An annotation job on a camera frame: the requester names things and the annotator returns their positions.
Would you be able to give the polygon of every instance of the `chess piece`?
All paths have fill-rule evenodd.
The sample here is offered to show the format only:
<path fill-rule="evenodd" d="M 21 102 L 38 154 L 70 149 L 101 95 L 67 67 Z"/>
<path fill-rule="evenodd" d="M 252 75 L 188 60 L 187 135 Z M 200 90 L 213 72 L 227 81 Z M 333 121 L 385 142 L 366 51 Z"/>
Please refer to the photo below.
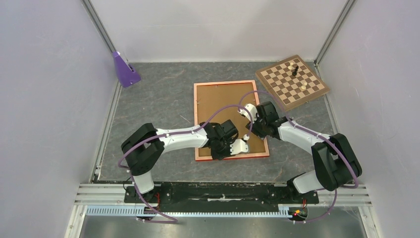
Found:
<path fill-rule="evenodd" d="M 295 71 L 293 71 L 292 75 L 296 76 L 298 74 L 299 66 L 296 66 Z"/>

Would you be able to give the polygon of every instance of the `wooden chessboard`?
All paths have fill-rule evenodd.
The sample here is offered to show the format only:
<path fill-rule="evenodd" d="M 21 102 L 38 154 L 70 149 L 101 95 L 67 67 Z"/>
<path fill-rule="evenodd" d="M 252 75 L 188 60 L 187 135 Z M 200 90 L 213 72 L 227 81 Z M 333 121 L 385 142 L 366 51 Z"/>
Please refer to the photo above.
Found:
<path fill-rule="evenodd" d="M 296 66 L 299 68 L 293 76 Z M 257 70 L 255 74 L 267 91 L 280 99 L 286 111 L 329 91 L 328 86 L 298 55 Z"/>

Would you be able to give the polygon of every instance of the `white enclosure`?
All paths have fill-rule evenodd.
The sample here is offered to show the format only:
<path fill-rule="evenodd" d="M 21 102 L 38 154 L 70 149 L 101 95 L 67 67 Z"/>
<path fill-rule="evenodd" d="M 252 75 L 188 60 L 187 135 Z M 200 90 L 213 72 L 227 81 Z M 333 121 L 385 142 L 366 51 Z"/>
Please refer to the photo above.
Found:
<path fill-rule="evenodd" d="M 386 238 L 419 231 L 419 8 L 357 1 L 320 64 Z"/>
<path fill-rule="evenodd" d="M 314 60 L 345 0 L 92 0 L 130 62 Z"/>

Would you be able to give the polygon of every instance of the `metal frame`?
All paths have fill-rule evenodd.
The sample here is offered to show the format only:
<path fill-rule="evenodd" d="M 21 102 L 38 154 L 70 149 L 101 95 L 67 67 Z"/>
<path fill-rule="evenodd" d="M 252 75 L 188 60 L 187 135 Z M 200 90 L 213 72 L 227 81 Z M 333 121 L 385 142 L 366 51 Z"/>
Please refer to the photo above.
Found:
<path fill-rule="evenodd" d="M 115 83 L 115 89 L 112 96 L 112 101 L 109 106 L 108 115 L 105 118 L 105 126 L 102 134 L 102 138 L 98 145 L 98 148 L 95 153 L 95 167 L 92 169 L 92 176 L 91 181 L 97 181 L 101 176 L 101 167 L 102 167 L 102 160 L 104 158 L 104 152 L 106 145 L 108 143 L 109 134 L 111 132 L 112 122 L 114 121 L 115 112 L 117 110 L 119 96 L 121 94 L 122 85 L 117 81 Z"/>
<path fill-rule="evenodd" d="M 73 206 L 70 221 L 68 222 L 67 230 L 64 235 L 65 238 L 78 238 L 80 236 L 87 209 L 88 206 L 86 205 Z"/>
<path fill-rule="evenodd" d="M 99 34 L 104 40 L 106 46 L 108 47 L 109 51 L 115 52 L 116 51 L 115 46 L 112 43 L 111 38 L 108 35 L 108 32 L 106 32 L 105 27 L 98 16 L 98 13 L 96 12 L 95 8 L 92 5 L 92 2 L 90 0 L 81 0 L 81 1 L 82 1 L 83 6 L 85 6 L 85 9 L 88 12 L 90 18 L 92 19 L 94 25 L 96 26 Z"/>
<path fill-rule="evenodd" d="M 318 67 L 322 58 L 325 56 L 326 51 L 331 46 L 332 41 L 337 35 L 338 30 L 341 28 L 341 25 L 343 24 L 344 20 L 346 19 L 347 15 L 349 14 L 355 2 L 356 0 L 347 0 L 346 4 L 343 7 L 343 10 L 341 10 L 340 15 L 338 15 L 338 18 L 335 21 L 334 26 L 332 27 L 330 33 L 327 36 L 327 39 L 325 40 L 324 44 L 321 47 L 321 50 L 319 51 L 317 57 L 314 60 L 315 68 Z"/>
<path fill-rule="evenodd" d="M 360 184 L 357 189 L 339 188 L 336 207 L 358 207 L 368 238 L 380 238 L 376 225 L 376 216 L 366 186 Z M 122 184 L 80 184 L 73 211 L 66 231 L 66 238 L 77 238 L 80 235 L 85 216 L 135 216 L 143 214 L 143 203 L 124 203 L 125 190 Z M 326 190 L 318 192 L 319 204 L 308 204 L 308 207 L 328 207 L 334 193 Z M 168 213 L 177 217 L 284 217 L 284 211 L 289 207 L 299 207 L 298 204 L 279 204 L 278 213 Z"/>

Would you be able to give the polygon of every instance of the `gray floor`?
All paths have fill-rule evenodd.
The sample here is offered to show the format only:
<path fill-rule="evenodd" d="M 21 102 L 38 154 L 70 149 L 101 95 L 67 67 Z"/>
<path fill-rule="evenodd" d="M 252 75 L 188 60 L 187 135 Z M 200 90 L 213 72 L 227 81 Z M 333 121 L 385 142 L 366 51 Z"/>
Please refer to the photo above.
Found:
<path fill-rule="evenodd" d="M 309 208 L 310 218 L 326 208 Z M 366 238 L 358 208 L 334 208 L 314 223 L 293 225 L 283 218 L 180 218 L 179 224 L 143 224 L 133 217 L 87 216 L 83 238 Z"/>
<path fill-rule="evenodd" d="M 194 123 L 193 84 L 254 79 L 255 71 L 273 62 L 135 63 L 142 81 L 122 89 L 102 163 L 100 180 L 126 180 L 116 163 L 121 143 L 141 125 L 157 128 L 190 127 Z M 260 102 L 269 97 L 260 95 Z M 332 134 L 324 98 L 290 112 L 303 126 Z M 152 169 L 155 181 L 287 181 L 314 168 L 312 157 L 302 149 L 268 139 L 270 157 L 228 161 L 195 162 L 194 149 L 164 154 Z"/>

